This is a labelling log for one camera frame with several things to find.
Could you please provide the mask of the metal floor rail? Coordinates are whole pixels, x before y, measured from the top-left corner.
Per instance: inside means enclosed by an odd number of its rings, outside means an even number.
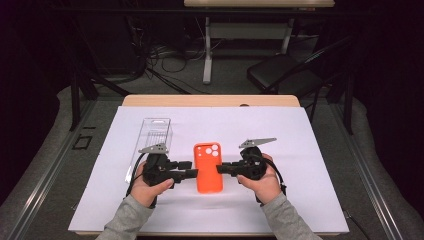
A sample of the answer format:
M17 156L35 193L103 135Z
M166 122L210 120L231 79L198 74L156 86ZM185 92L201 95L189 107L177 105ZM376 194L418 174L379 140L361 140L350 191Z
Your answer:
M97 116L96 103L83 102L81 120L70 130L71 106L61 102L53 128L0 206L0 240L94 240L68 227L111 123Z
M351 135L344 125L344 115L341 107L338 104L331 104L330 109L335 116L340 132L342 133L351 155L355 160L359 176L388 240L404 240L397 223L395 222L393 215L389 210L374 177L372 176L369 166L367 165L366 158L360 150L357 138L354 135Z

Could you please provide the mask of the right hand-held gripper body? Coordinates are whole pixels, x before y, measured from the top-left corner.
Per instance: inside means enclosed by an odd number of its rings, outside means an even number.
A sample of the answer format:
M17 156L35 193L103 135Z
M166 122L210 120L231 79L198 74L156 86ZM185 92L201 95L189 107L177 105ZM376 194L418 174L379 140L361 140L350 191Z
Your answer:
M276 138L247 139L240 144L240 155L242 156L241 170L243 175L251 180L259 180L266 172L267 163L262 156L259 145L276 141Z

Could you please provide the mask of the orange phone case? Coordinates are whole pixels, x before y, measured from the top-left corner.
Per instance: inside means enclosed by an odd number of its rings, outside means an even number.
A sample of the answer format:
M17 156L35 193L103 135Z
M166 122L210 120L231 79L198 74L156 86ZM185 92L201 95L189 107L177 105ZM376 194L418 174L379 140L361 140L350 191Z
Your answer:
M218 142L198 143L193 148L195 168L198 170L197 191L201 194L223 190L223 177L217 171L222 164L221 146Z

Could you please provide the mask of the white metal frame desk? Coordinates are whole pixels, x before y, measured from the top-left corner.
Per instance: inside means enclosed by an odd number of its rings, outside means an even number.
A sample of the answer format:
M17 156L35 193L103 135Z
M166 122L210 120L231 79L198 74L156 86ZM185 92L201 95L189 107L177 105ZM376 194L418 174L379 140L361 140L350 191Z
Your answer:
M334 0L184 0L185 7L209 8L218 10L219 8L251 8L263 10L315 10L316 8L332 8ZM280 39L282 41L281 53L287 51L288 43L293 29L293 18L271 23L266 20L259 23L257 20L211 20L205 18L205 64L203 73L203 83L211 83L212 75L212 39Z

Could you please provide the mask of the person's left hand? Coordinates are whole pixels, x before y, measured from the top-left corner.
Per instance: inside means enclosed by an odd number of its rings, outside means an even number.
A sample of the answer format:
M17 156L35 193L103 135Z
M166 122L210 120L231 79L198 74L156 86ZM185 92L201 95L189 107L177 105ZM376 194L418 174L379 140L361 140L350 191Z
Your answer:
M144 165L145 163L142 162L138 166L136 179L133 182L130 195L142 206L150 207L158 195L168 190L174 184L174 180L170 178L157 185L149 186L144 182L142 175Z

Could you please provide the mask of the black metal stand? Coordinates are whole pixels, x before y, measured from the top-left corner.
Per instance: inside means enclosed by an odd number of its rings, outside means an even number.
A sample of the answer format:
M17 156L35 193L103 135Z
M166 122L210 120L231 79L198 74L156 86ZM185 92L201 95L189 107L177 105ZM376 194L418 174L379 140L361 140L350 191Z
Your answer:
M104 77L94 73L87 67L83 65L76 65L70 84L72 105L71 131L76 129L81 120L79 93L82 92L88 100L96 100L99 97L99 93L96 90L93 81L100 83L121 96L129 95L127 90L124 90L118 85L106 80Z

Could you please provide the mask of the person's right hand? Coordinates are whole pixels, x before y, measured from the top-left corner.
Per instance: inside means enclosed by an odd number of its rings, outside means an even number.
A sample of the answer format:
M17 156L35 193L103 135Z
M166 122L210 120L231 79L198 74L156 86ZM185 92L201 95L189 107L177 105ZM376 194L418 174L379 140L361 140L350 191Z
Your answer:
M260 180L251 180L243 175L237 175L236 178L244 187L251 189L262 204L271 202L282 192L276 172L270 165L267 165Z

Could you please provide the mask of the clear plastic storage bin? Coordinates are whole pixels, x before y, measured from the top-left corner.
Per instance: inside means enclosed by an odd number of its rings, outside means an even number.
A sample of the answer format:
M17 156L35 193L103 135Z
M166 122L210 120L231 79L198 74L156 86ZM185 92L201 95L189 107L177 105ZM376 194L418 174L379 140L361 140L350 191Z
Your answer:
M144 118L125 176L125 182L129 183L131 181L133 172L138 168L139 163L148 156L148 154L140 153L141 149L154 144L164 143L169 153L172 136L173 130L170 118Z

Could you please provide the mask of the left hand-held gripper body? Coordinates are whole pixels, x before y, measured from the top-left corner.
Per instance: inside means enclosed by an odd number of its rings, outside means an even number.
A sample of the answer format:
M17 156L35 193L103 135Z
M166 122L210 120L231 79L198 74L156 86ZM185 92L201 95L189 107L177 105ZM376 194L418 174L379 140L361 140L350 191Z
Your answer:
M168 164L168 149L164 143L154 144L140 150L140 153L148 154L146 164L143 167L142 176L149 186L155 186L171 179Z

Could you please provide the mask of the black folding chair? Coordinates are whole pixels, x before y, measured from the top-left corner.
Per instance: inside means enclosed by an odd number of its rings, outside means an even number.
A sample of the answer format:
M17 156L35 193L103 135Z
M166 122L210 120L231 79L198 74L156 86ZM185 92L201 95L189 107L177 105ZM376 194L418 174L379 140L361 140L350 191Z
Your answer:
M320 76L331 56L343 52L352 42L350 36L319 49L302 61L287 55L275 55L247 69L247 78L261 94L294 95L298 99L319 90L335 80L341 72L328 77Z

